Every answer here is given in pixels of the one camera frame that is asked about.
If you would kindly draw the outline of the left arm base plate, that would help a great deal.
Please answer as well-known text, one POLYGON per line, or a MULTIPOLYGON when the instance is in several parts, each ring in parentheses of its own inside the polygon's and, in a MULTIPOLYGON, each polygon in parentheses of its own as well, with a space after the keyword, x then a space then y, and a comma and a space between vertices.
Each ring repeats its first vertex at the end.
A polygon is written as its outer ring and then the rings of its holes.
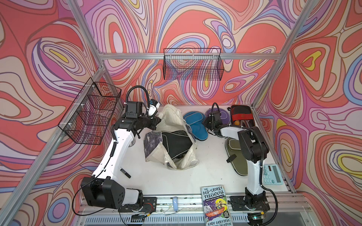
POLYGON ((119 213, 153 213, 156 211, 157 197, 146 196, 136 204, 126 204, 122 206, 119 213))

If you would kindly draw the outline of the purple paddle case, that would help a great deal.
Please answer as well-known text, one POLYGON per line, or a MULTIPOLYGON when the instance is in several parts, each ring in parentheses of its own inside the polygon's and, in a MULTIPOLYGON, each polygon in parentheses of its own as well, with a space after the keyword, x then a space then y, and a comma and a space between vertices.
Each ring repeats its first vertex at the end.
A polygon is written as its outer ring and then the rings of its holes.
MULTIPOLYGON (((206 111, 205 115, 206 115, 206 117, 208 117, 211 112, 216 113, 217 111, 218 111, 217 107, 215 107, 215 108, 213 109, 213 111, 212 111, 211 108, 209 108, 209 109, 206 111)), ((219 109, 219 112, 220 112, 220 119, 221 119, 222 123, 223 123, 223 124, 229 124, 230 121, 231 121, 231 116, 230 116, 229 111, 220 108, 220 109, 219 109)))

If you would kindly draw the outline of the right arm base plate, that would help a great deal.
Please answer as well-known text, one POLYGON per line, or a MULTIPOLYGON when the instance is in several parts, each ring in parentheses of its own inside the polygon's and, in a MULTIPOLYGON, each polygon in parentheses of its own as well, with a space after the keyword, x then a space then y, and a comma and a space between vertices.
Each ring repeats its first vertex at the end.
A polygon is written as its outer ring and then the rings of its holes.
POLYGON ((270 205, 265 196, 231 196, 228 203, 233 211, 268 212, 270 205))

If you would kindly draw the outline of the black paddle case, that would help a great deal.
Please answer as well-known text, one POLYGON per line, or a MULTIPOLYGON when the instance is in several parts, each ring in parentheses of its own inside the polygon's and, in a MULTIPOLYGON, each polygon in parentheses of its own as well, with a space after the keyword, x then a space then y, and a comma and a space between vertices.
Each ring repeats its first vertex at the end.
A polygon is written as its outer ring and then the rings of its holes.
POLYGON ((183 158, 193 145, 186 131, 162 132, 163 146, 171 159, 183 158))

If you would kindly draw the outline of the green paddle case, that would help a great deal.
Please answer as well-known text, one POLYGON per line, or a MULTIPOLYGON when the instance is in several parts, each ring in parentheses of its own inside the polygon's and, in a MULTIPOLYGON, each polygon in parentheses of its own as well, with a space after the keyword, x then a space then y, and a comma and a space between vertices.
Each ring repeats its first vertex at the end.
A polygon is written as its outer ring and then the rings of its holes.
POLYGON ((247 160, 242 154, 239 141, 230 137, 227 138, 225 141, 225 150, 228 155, 227 163, 232 165, 238 175, 247 176, 247 160))

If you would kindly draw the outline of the cream canvas tote bag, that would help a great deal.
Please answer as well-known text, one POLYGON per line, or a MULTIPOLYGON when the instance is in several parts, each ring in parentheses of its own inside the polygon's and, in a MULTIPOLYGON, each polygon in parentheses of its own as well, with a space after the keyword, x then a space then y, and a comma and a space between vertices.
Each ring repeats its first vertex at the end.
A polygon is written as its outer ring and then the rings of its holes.
POLYGON ((148 132, 144 137, 145 161, 161 163, 172 170, 197 166, 196 139, 181 110, 173 105, 165 105, 157 117, 161 122, 156 130, 148 132))

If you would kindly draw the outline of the red black ping pong case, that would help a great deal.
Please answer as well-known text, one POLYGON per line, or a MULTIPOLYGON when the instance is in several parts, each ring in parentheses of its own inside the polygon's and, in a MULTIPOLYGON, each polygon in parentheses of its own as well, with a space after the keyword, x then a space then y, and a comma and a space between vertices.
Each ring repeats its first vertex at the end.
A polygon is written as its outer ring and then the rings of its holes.
POLYGON ((232 105, 231 106, 231 120, 234 125, 244 127, 254 127, 255 121, 252 110, 247 105, 232 105))

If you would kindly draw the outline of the blue paddle case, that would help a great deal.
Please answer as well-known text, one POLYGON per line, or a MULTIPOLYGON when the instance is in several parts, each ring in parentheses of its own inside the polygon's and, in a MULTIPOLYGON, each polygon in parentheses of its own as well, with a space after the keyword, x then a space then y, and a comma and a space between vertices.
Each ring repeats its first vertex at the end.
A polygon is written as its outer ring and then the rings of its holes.
POLYGON ((206 116, 198 111, 191 111, 183 116, 185 122, 190 126, 195 139, 205 141, 208 139, 208 132, 203 125, 206 116))

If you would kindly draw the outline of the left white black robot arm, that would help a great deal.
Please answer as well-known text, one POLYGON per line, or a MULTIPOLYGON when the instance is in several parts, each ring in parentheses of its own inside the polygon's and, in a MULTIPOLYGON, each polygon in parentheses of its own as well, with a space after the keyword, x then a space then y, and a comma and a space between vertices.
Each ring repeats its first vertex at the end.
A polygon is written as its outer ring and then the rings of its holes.
POLYGON ((151 99, 147 89, 141 85, 130 90, 142 89, 146 102, 125 101, 125 112, 111 126, 112 141, 104 158, 92 176, 81 181, 80 191, 88 206, 103 209, 120 210, 127 208, 139 211, 143 207, 143 193, 139 189, 125 188, 121 184, 119 173, 130 177, 122 167, 124 156, 135 138, 147 128, 155 130, 161 120, 156 116, 159 103, 151 99))

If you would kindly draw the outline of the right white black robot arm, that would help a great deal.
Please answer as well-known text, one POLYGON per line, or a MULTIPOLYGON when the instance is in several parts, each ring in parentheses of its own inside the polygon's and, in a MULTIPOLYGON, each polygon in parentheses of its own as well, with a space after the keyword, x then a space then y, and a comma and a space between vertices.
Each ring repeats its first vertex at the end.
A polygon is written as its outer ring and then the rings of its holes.
POLYGON ((248 183, 245 188, 244 205, 248 210, 270 210, 266 191, 271 189, 263 185, 264 160, 269 147, 258 127, 245 127, 234 124, 223 124, 219 105, 214 102, 209 116, 203 121, 207 130, 218 137, 230 137, 239 141, 242 155, 247 161, 248 183))

